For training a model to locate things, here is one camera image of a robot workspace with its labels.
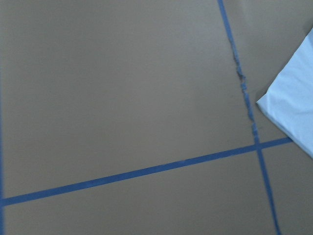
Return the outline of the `light blue t-shirt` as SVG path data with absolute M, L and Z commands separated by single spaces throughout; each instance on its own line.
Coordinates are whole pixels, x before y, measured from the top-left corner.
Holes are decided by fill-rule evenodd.
M 313 155 L 313 33 L 309 32 L 266 93 L 262 113 L 310 157 Z

